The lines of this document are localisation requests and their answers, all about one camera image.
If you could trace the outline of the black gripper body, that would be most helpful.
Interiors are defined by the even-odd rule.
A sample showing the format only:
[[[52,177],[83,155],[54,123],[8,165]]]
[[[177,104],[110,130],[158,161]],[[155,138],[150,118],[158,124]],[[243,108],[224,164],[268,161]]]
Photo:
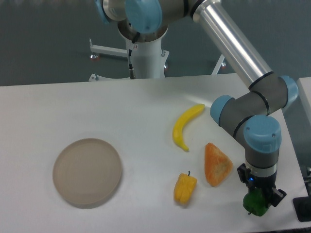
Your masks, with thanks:
[[[264,194],[271,194],[275,186],[277,164],[268,168],[258,168],[250,163],[243,163],[237,168],[240,181],[245,184],[247,179],[253,179],[255,188],[260,189]]]

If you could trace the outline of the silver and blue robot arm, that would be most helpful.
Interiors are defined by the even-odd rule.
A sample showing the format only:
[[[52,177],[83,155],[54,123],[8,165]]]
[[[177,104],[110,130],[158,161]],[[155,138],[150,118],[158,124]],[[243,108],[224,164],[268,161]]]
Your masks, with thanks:
[[[117,22],[126,40],[131,79],[164,77],[161,39],[169,24],[191,17],[202,26],[249,89],[238,99],[217,98],[210,115],[244,147],[237,171],[255,203],[277,206],[286,193],[275,186],[281,129],[271,114],[297,98],[295,81],[271,70],[219,0],[97,0],[95,6],[102,22]]]

